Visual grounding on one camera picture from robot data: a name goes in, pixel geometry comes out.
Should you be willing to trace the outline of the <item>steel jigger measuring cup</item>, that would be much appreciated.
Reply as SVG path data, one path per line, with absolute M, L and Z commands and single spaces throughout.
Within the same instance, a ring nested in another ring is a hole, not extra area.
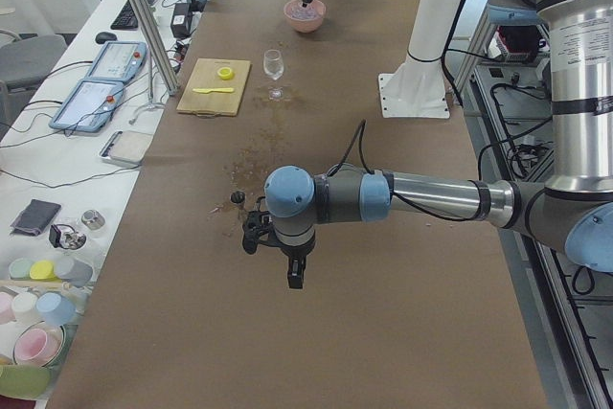
M 244 191 L 236 190 L 231 193 L 230 201 L 241 213 L 245 212 L 245 200 L 246 195 Z

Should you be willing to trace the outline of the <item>clear ice cubes pile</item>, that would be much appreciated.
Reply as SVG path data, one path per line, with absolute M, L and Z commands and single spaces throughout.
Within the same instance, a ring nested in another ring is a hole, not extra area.
M 319 12 L 312 6 L 304 8 L 301 2 L 289 8 L 289 16 L 302 21 L 314 20 L 319 16 Z

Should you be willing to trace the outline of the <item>clear wine glass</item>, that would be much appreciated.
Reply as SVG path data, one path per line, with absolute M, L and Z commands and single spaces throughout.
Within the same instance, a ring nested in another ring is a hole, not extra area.
M 264 73 L 276 83 L 284 74 L 284 59 L 280 50 L 270 49 L 263 55 Z M 279 100 L 283 96 L 283 89 L 274 85 L 269 89 L 269 98 Z

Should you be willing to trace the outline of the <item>pink bowl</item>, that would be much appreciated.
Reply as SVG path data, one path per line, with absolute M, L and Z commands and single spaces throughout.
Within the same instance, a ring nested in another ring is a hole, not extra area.
M 290 0 L 284 5 L 287 24 L 298 33 L 311 33 L 320 28 L 327 12 L 326 5 L 313 0 L 305 7 L 302 0 Z

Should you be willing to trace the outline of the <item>yellow lemon slice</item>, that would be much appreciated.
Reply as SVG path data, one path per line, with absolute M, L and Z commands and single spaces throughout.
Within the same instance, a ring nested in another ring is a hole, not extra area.
M 222 80 L 232 80 L 235 76 L 235 71 L 230 66 L 223 66 L 217 69 L 216 74 Z

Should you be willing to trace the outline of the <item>black power adapter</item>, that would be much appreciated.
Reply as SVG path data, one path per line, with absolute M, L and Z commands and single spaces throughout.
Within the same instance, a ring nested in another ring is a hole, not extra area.
M 189 3 L 181 2 L 173 6 L 170 30 L 174 38 L 184 39 L 192 33 L 193 12 Z

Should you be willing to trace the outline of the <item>bamboo cutting board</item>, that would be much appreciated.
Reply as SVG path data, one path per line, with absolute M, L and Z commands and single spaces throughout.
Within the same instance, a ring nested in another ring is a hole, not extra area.
M 249 60 L 199 58 L 176 110 L 191 115 L 237 116 L 250 70 Z

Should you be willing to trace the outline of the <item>yellow plastic knife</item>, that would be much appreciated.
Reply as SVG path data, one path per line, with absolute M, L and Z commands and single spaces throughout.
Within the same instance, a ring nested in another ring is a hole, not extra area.
M 233 87 L 213 87 L 213 88 L 193 88 L 192 91 L 196 94 L 232 94 L 235 92 Z

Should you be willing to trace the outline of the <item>silver digital scale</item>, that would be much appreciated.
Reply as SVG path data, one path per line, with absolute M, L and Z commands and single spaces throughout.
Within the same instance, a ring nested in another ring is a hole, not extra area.
M 99 152 L 108 164 L 120 167 L 139 167 L 153 139 L 152 134 L 133 130 L 115 131 Z

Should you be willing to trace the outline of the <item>upper teach pendant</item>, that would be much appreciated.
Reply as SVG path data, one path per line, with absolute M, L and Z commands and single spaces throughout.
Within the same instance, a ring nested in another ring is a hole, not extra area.
M 146 61 L 148 47 L 140 41 L 106 41 L 94 59 L 86 77 L 131 81 Z

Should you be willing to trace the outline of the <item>teach pendant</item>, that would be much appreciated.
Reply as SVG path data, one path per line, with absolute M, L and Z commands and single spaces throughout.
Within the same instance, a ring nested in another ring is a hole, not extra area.
M 146 61 L 148 47 L 140 41 L 106 41 L 94 59 L 86 77 L 131 81 Z
M 65 134 L 99 132 L 120 106 L 125 85 L 116 80 L 82 79 L 49 122 Z

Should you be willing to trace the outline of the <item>black computer mouse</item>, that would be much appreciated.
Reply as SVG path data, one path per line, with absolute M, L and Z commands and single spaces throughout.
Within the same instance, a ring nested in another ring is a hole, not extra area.
M 95 36 L 95 42 L 99 45 L 102 45 L 108 41 L 115 41 L 117 36 L 111 32 L 100 32 Z

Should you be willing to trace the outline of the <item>grey cup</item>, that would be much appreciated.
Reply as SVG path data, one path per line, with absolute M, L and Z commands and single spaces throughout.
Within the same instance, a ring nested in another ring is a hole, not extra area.
M 86 286 L 93 277 L 93 268 L 86 262 L 64 256 L 54 262 L 55 275 L 76 287 Z

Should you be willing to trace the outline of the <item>glass oil dispenser bottle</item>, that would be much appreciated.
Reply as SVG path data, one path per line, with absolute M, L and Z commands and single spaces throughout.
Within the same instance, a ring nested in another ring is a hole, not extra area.
M 60 231 L 59 246 L 78 250 L 93 246 L 95 239 L 105 229 L 105 218 L 98 210 L 89 209 L 77 217 L 64 217 L 57 226 Z

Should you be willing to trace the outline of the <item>black small device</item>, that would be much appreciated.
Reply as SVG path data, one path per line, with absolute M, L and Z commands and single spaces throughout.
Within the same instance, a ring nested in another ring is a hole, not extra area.
M 49 241 L 54 248 L 63 248 L 65 244 L 65 234 L 72 230 L 71 226 L 64 224 L 52 224 L 49 230 Z

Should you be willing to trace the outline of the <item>light blue cup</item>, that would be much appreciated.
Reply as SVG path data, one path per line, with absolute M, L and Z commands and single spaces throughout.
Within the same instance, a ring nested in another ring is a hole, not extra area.
M 73 302 L 57 292 L 42 294 L 35 306 L 41 318 L 55 327 L 70 323 L 77 313 Z

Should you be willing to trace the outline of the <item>lower teach pendant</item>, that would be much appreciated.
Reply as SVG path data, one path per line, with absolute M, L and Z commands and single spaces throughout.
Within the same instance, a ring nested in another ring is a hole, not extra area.
M 116 80 L 82 79 L 49 122 L 65 134 L 99 132 L 120 106 L 125 85 Z

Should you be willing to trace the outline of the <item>yellow cup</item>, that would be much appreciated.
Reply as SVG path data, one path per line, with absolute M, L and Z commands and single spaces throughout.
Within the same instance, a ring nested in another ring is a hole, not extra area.
M 56 281 L 57 275 L 54 263 L 48 260 L 35 261 L 30 267 L 29 277 L 33 281 Z

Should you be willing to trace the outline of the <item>grey folded cloth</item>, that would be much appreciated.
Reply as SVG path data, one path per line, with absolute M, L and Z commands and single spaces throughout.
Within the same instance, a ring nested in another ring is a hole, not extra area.
M 60 204 L 32 199 L 11 224 L 12 231 L 19 235 L 38 236 L 52 222 L 60 209 Z

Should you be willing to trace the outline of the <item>wooden rack dowel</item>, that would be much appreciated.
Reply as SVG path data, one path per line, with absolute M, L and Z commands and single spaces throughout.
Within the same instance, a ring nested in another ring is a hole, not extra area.
M 67 291 L 72 285 L 67 282 L 36 282 L 36 281 L 16 281 L 2 280 L 1 290 L 13 292 L 18 287 L 34 289 L 38 291 Z

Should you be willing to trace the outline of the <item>pink cup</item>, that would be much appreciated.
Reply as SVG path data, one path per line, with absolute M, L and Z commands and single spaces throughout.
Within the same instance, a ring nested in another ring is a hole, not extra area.
M 61 329 L 28 329 L 15 342 L 14 360 L 17 364 L 45 366 L 58 354 L 62 342 Z

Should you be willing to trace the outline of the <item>grey office chair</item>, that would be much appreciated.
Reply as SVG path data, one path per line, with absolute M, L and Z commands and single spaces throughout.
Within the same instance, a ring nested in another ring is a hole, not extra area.
M 58 34 L 21 38 L 1 30 L 10 42 L 1 46 L 1 107 L 7 117 L 16 116 L 54 69 L 67 44 Z

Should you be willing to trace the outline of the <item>white central robot pedestal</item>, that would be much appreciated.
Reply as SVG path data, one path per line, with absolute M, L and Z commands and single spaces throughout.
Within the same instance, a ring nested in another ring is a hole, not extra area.
M 393 74 L 378 76 L 385 118 L 449 117 L 442 59 L 460 4 L 461 0 L 420 0 L 406 59 Z

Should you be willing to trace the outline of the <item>aluminium frame post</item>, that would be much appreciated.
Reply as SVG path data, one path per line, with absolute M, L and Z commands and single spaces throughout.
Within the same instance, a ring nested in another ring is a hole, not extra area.
M 173 96 L 177 93 L 179 88 L 178 80 L 170 65 L 165 45 L 152 12 L 152 7 L 149 5 L 148 0 L 128 1 L 135 11 L 138 23 L 168 93 L 170 96 Z

